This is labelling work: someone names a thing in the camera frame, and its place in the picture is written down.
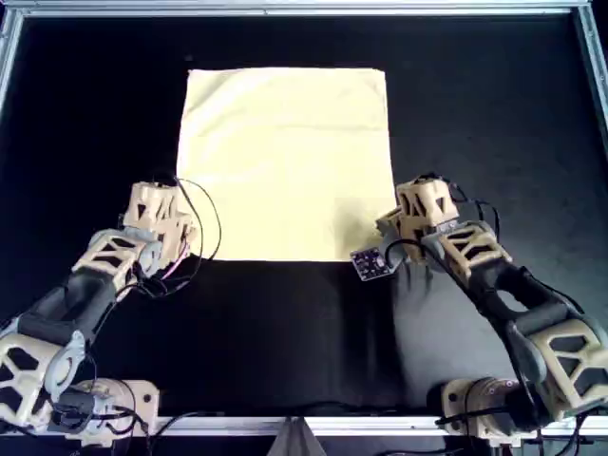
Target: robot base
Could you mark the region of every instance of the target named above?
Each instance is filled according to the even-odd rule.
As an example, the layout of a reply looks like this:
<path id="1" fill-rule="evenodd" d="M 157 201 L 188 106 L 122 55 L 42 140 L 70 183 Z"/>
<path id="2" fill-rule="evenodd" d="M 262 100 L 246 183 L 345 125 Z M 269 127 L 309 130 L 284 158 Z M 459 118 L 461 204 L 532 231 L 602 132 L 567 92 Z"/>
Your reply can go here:
<path id="1" fill-rule="evenodd" d="M 89 391 L 91 380 L 84 381 L 77 385 L 80 390 Z M 102 413 L 116 413 L 112 406 L 121 406 L 135 410 L 142 420 L 148 424 L 150 432 L 156 425 L 159 414 L 160 393 L 152 383 L 143 380 L 117 381 L 108 378 L 98 378 L 92 385 L 92 392 L 106 398 L 105 410 L 98 410 Z M 80 440 L 83 447 L 95 445 L 100 447 L 111 447 L 115 440 L 124 439 L 131 436 L 131 432 L 123 435 L 115 435 L 107 427 L 108 424 L 115 429 L 126 429 L 131 425 L 133 418 L 126 417 L 117 420 L 95 421 L 91 420 L 85 430 L 78 434 L 67 434 L 68 440 Z M 133 428 L 134 437 L 143 437 L 145 432 L 139 424 Z"/>
<path id="2" fill-rule="evenodd" d="M 475 410 L 501 407 L 505 395 L 519 386 L 514 380 L 492 377 L 479 380 L 453 380 L 442 387 L 442 410 L 446 418 Z M 507 413 L 471 417 L 445 426 L 451 435 L 470 435 L 487 440 L 491 447 L 510 445 L 520 447 L 522 438 L 534 438 L 532 433 L 516 432 Z"/>

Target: black cable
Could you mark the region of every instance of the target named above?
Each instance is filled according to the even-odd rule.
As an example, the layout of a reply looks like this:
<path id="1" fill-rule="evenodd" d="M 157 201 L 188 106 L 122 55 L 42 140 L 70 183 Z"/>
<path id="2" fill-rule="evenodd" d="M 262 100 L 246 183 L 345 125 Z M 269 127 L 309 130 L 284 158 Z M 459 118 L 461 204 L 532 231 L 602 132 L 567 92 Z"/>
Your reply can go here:
<path id="1" fill-rule="evenodd" d="M 390 450 L 390 451 L 383 451 L 381 453 L 376 453 L 375 456 L 408 456 L 409 454 L 415 456 L 415 455 L 433 455 L 433 454 L 445 454 L 445 455 L 449 455 L 449 454 L 456 454 L 459 453 L 460 451 L 464 451 L 464 448 L 454 448 L 454 449 L 430 449 L 430 450 L 423 450 L 423 449 L 397 449 L 397 450 Z"/>
<path id="2" fill-rule="evenodd" d="M 188 180 L 188 179 L 183 179 L 183 178 L 180 178 L 180 181 L 188 182 L 188 183 L 191 183 L 191 184 L 197 186 L 200 189 L 200 191 L 205 194 L 205 196 L 207 197 L 207 199 L 211 203 L 211 207 L 213 207 L 213 212 L 216 215 L 216 221 L 218 222 L 218 243 L 216 244 L 216 248 L 214 249 L 214 251 L 207 258 L 207 261 L 211 261 L 218 254 L 219 246 L 221 245 L 222 232 L 221 232 L 221 222 L 219 221 L 218 208 L 216 207 L 216 204 L 214 203 L 213 199 L 211 198 L 211 195 L 209 195 L 209 192 L 207 192 L 207 190 L 205 190 L 199 183 L 194 182 L 193 180 Z"/>
<path id="3" fill-rule="evenodd" d="M 476 416 L 485 416 L 485 415 L 497 415 L 499 413 L 508 413 L 508 407 L 490 407 L 483 408 L 481 410 L 473 410 L 467 413 L 458 413 L 457 415 L 452 415 L 447 418 L 441 418 L 435 422 L 437 426 L 448 425 L 449 423 L 453 423 L 455 421 L 464 421 L 467 418 L 474 418 Z"/>
<path id="4" fill-rule="evenodd" d="M 117 430 L 115 429 L 112 425 L 110 425 L 109 423 L 106 424 L 107 428 L 110 429 L 110 431 L 112 433 L 114 433 L 115 435 L 125 435 L 127 433 L 131 433 L 130 437 L 129 437 L 129 445 L 131 444 L 131 439 L 133 438 L 133 431 L 135 430 L 135 425 L 137 424 L 137 418 L 135 417 L 135 414 L 137 413 L 137 401 L 135 399 L 135 392 L 133 392 L 133 389 L 129 386 L 128 383 L 126 383 L 123 380 L 118 380 L 118 382 L 122 383 L 129 391 L 129 393 L 131 394 L 131 399 L 133 402 L 133 418 L 131 419 L 131 424 L 129 426 L 127 426 L 125 429 L 122 430 Z"/>
<path id="5" fill-rule="evenodd" d="M 127 385 L 129 391 L 132 394 L 132 398 L 133 398 L 133 404 L 136 404 L 136 400 L 135 400 L 135 394 L 133 393 L 133 390 Z M 135 406 L 133 406 L 132 408 L 127 408 L 127 407 L 123 407 L 123 406 L 114 406 L 114 409 L 116 410 L 122 410 L 124 413 L 128 413 L 129 416 L 133 417 L 133 421 L 131 422 L 131 424 L 123 430 L 117 430 L 115 429 L 113 426 L 111 426 L 109 423 L 107 423 L 105 426 L 110 429 L 110 431 L 115 434 L 115 435 L 125 435 L 128 432 L 131 432 L 131 436 L 129 437 L 129 445 L 130 445 L 130 439 L 132 439 L 133 437 L 133 431 L 135 429 L 135 425 L 139 424 L 140 425 L 140 429 L 143 432 L 143 436 L 145 437 L 145 446 L 146 446 L 146 450 L 148 453 L 148 456 L 152 455 L 152 446 L 150 445 L 150 432 L 149 432 L 149 428 L 148 428 L 148 424 L 143 420 L 143 418 L 137 413 L 137 411 L 134 410 Z"/>
<path id="6" fill-rule="evenodd" d="M 154 455 L 154 449 L 156 448 L 156 444 L 157 442 L 160 440 L 160 438 L 162 437 L 162 435 L 169 429 L 171 428 L 173 425 L 175 425 L 179 420 L 181 420 L 182 418 L 188 418 L 189 416 L 197 416 L 197 415 L 202 415 L 202 414 L 206 414 L 205 411 L 189 411 L 187 413 L 183 413 L 181 415 L 178 416 L 174 416 L 173 418 L 171 418 L 169 421 L 167 421 L 157 432 L 154 433 L 154 435 L 150 438 L 150 451 L 149 451 L 149 456 L 153 456 Z"/>
<path id="7" fill-rule="evenodd" d="M 583 423 L 585 422 L 585 419 L 587 418 L 587 416 L 589 416 L 589 411 L 586 411 L 582 414 L 580 414 L 579 416 L 577 416 L 577 424 L 574 428 L 574 432 L 572 432 L 572 435 L 570 436 L 570 439 L 568 439 L 568 443 L 561 449 L 561 451 L 556 454 L 556 456 L 564 456 L 568 451 L 570 451 L 570 449 L 572 448 L 572 446 L 576 446 L 575 447 L 575 456 L 577 454 L 579 454 L 580 451 L 580 429 L 582 428 Z"/>
<path id="8" fill-rule="evenodd" d="M 221 221 L 219 219 L 218 208 L 216 207 L 216 204 L 214 203 L 213 199 L 211 198 L 211 195 L 209 195 L 209 192 L 207 192 L 207 190 L 205 190 L 200 184 L 194 182 L 193 180 L 180 179 L 173 174 L 171 174 L 171 178 L 176 183 L 176 185 L 180 188 L 181 192 L 183 193 L 184 198 L 186 199 L 186 202 L 190 206 L 190 209 L 192 210 L 193 214 L 195 215 L 197 221 L 199 222 L 199 228 L 200 228 L 199 257 L 197 259 L 197 265 L 195 267 L 195 270 L 192 274 L 184 275 L 184 276 L 180 276 L 180 277 L 167 278 L 165 280 L 165 282 L 180 282 L 180 283 L 178 285 L 176 285 L 173 289 L 171 289 L 163 294 L 159 294 L 159 295 L 155 296 L 155 298 L 170 296 L 170 295 L 178 292 L 179 290 L 183 289 L 186 285 L 188 285 L 194 279 L 194 277 L 199 273 L 199 269 L 200 269 L 200 266 L 201 266 L 203 260 L 213 261 L 215 259 L 216 255 L 218 254 L 219 246 L 221 245 L 221 238 L 222 238 Z M 218 223 L 218 244 L 216 245 L 216 248 L 214 249 L 213 253 L 208 258 L 203 258 L 203 242 L 202 242 L 203 228 L 202 228 L 202 221 L 200 220 L 200 215 L 199 215 L 197 209 L 195 208 L 194 203 L 190 199 L 188 192 L 186 192 L 185 188 L 183 187 L 183 185 L 181 183 L 182 181 L 189 182 L 189 183 L 197 186 L 205 194 L 205 196 L 209 199 L 209 202 L 211 203 L 211 206 L 213 207 L 213 211 L 216 216 L 216 221 Z"/>
<path id="9" fill-rule="evenodd" d="M 176 293 L 177 291 L 181 290 L 183 287 L 185 287 L 186 285 L 188 285 L 192 281 L 192 279 L 195 277 L 195 275 L 199 272 L 200 265 L 202 264 L 203 230 L 202 230 L 202 221 L 200 220 L 199 212 L 197 211 L 196 207 L 194 206 L 194 203 L 192 202 L 192 200 L 190 199 L 190 196 L 188 195 L 188 192 L 186 192 L 186 189 L 183 188 L 183 185 L 181 183 L 180 178 L 178 178 L 175 174 L 172 174 L 171 178 L 173 179 L 173 181 L 175 182 L 175 184 L 180 188 L 181 193 L 183 194 L 183 197 L 185 198 L 186 202 L 190 206 L 190 209 L 192 210 L 192 213 L 194 214 L 194 216 L 197 218 L 197 221 L 199 222 L 200 249 L 199 249 L 199 257 L 197 258 L 197 266 L 194 268 L 194 272 L 191 275 L 186 275 L 186 276 L 182 276 L 182 277 L 175 277 L 175 278 L 168 278 L 166 280 L 167 282 L 169 282 L 169 281 L 175 282 L 175 281 L 179 281 L 179 280 L 185 280 L 185 281 L 182 282 L 182 284 L 178 285 L 175 289 L 171 290 L 171 292 L 165 294 L 164 296 L 172 295 L 173 293 Z"/>
<path id="10" fill-rule="evenodd" d="M 479 378 L 477 380 L 475 380 L 474 382 L 472 382 L 469 387 L 466 389 L 466 393 L 465 393 L 465 414 L 468 415 L 468 398 L 471 394 L 471 392 L 473 391 L 473 388 L 475 388 L 477 385 L 479 385 L 480 383 L 482 383 L 485 380 L 485 378 Z M 465 420 L 465 424 L 466 424 L 466 437 L 468 438 L 468 442 L 471 446 L 472 450 L 475 450 L 475 443 L 473 441 L 473 438 L 471 436 L 471 432 L 470 432 L 470 426 L 468 424 L 468 419 Z"/>

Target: aluminum frame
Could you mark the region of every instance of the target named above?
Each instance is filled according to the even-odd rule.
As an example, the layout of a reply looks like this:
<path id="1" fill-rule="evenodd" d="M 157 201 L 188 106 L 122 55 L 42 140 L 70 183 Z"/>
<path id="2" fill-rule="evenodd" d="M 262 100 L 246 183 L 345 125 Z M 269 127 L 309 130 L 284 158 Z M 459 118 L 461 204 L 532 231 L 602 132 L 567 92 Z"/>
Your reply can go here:
<path id="1" fill-rule="evenodd" d="M 28 18 L 47 17 L 176 17 L 245 15 L 575 15 L 579 43 L 586 63 L 598 114 L 604 149 L 608 151 L 608 71 L 598 31 L 586 0 L 6 0 L 0 28 L 0 116 L 10 86 L 21 30 Z M 157 429 L 171 418 L 161 417 Z M 285 418 L 189 417 L 179 420 L 166 435 L 268 436 L 277 435 Z M 316 436 L 445 436 L 437 417 L 309 417 Z M 571 435 L 574 420 L 554 423 L 546 436 Z M 587 418 L 582 435 L 608 435 L 608 417 Z"/>

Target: metal frame edge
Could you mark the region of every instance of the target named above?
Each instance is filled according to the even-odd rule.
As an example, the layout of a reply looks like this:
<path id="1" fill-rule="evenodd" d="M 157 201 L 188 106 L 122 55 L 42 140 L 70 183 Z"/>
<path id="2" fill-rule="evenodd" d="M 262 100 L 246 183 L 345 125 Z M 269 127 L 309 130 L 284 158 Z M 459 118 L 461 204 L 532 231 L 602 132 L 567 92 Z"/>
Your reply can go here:
<path id="1" fill-rule="evenodd" d="M 313 8 L 285 8 L 280 5 L 266 5 L 263 8 L 241 5 L 242 8 L 205 8 L 199 4 L 197 8 L 192 6 L 184 8 L 162 7 L 155 9 L 154 4 L 148 9 L 130 8 L 108 8 L 97 6 L 96 8 L 82 8 L 85 2 L 70 2 L 69 6 L 44 7 L 42 2 L 15 0 L 6 2 L 5 15 L 0 28 L 0 115 L 3 113 L 4 101 L 6 100 L 10 75 L 16 57 L 23 22 L 26 17 L 107 17 L 113 16 L 171 16 L 171 15 L 246 15 L 246 14 L 370 14 L 370 13 L 404 13 L 404 14 L 508 14 L 511 13 L 563 13 L 571 9 L 576 13 L 579 29 L 579 42 L 583 57 L 585 58 L 589 74 L 591 89 L 594 94 L 598 120 L 604 149 L 608 157 L 608 70 L 604 60 L 598 30 L 591 6 L 584 1 L 566 2 L 537 2 L 534 7 L 525 2 L 513 2 L 513 6 L 502 6 L 494 4 L 491 8 L 484 8 L 483 4 L 477 4 L 477 8 L 458 8 L 453 5 L 449 8 L 443 4 L 442 8 L 402 8 L 400 5 L 385 5 L 378 8 L 366 8 L 364 5 L 352 5 L 351 8 L 344 6 L 340 8 L 324 8 L 316 5 Z M 160 417 L 157 429 L 168 422 L 170 418 Z M 307 422 L 313 433 L 317 436 L 446 436 L 447 433 L 437 427 L 434 422 L 437 418 L 424 417 L 310 417 Z M 273 436 L 277 435 L 284 418 L 270 417 L 200 417 L 184 418 L 179 420 L 173 427 L 166 431 L 166 435 L 192 435 L 192 436 Z M 542 430 L 543 435 L 571 435 L 574 429 L 574 421 L 566 420 L 554 423 Z M 581 429 L 581 435 L 605 436 L 608 435 L 608 417 L 589 417 Z"/>
<path id="2" fill-rule="evenodd" d="M 604 155 L 608 159 L 608 69 L 592 7 L 578 7 L 576 20 L 579 45 L 596 109 Z"/>
<path id="3" fill-rule="evenodd" d="M 6 7 L 0 28 L 0 117 L 9 91 L 10 75 L 23 22 L 24 13 L 21 9 Z"/>

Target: fold of cloth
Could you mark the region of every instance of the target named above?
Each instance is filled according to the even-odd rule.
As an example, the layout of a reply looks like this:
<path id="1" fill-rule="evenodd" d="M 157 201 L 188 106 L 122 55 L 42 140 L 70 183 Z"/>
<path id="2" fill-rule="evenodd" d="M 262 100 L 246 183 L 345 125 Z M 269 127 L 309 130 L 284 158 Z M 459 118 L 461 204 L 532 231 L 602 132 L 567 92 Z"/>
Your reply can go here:
<path id="1" fill-rule="evenodd" d="M 375 220 L 396 205 L 384 73 L 193 70 L 178 176 L 218 208 L 219 259 L 348 260 L 377 240 Z M 214 212 L 195 185 L 184 187 L 207 257 L 218 242 Z"/>

